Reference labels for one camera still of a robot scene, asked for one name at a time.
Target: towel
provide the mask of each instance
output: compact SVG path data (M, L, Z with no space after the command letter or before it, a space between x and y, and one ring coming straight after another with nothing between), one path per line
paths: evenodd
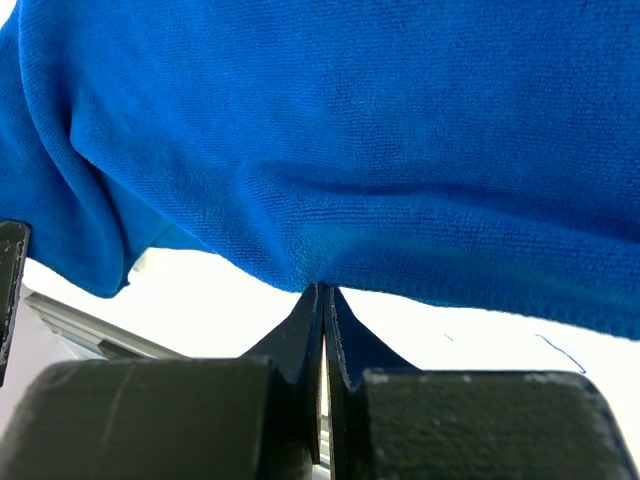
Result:
M1 219L102 297L196 248L639 339L640 3L20 0Z

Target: black object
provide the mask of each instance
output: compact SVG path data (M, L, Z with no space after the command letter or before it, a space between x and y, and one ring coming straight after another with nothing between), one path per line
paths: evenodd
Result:
M235 360L52 367L4 438L0 479L310 478L323 335L336 480L638 478L585 377L421 371L316 284Z
M0 223L0 386L7 372L30 233L24 223Z

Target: black line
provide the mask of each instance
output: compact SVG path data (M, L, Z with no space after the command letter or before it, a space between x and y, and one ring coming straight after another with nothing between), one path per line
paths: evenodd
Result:
M569 355L567 352L565 352L564 350L562 350L560 347L556 347L553 343L551 343L549 340L547 340L546 337L540 335L540 334L536 334L536 337L540 337L541 339L543 339L545 342L547 342L547 344L549 344L550 347L555 348L556 350L558 350L561 353L564 353L569 360L571 360L573 363L575 363L579 368L580 368L580 373L587 373L587 371L584 369L584 367L582 365L580 365L575 358L573 358L571 355Z

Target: blue towel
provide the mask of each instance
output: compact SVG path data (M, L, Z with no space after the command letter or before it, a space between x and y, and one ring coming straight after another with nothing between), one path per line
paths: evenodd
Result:
M93 294L198 248L640 338L638 0L22 0L0 96L0 219Z

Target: black scribble on white surface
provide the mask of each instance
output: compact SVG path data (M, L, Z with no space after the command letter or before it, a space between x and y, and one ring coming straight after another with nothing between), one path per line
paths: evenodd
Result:
M564 354L569 360L571 360L573 363L576 364L576 366L580 369L580 373L587 373L587 371L584 369L584 367L582 365L580 365L578 363L578 361L573 358L571 355L569 355L567 352L565 352L564 350L562 350L560 347L556 347L553 343L551 343L545 336L540 335L540 334L536 334L536 337L540 337L541 339L543 339L545 342L547 342L547 345L549 345L551 348L559 351L560 353Z

